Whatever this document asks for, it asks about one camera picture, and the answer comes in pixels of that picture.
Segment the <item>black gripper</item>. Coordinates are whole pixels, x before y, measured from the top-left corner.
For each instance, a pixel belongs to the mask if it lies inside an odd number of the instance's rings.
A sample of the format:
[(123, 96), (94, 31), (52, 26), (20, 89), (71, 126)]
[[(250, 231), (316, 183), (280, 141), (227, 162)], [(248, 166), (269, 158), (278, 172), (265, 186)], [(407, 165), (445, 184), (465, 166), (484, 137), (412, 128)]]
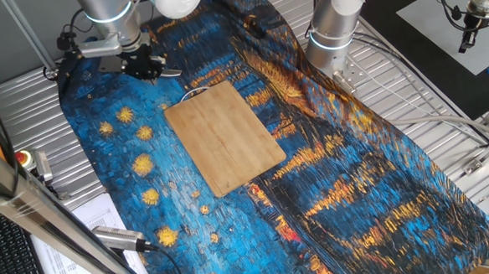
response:
[(122, 71), (138, 80), (144, 80), (150, 84), (156, 84), (160, 76), (160, 67), (166, 66), (166, 59), (152, 55), (150, 45), (142, 45), (130, 53), (123, 52), (122, 60), (125, 62)]

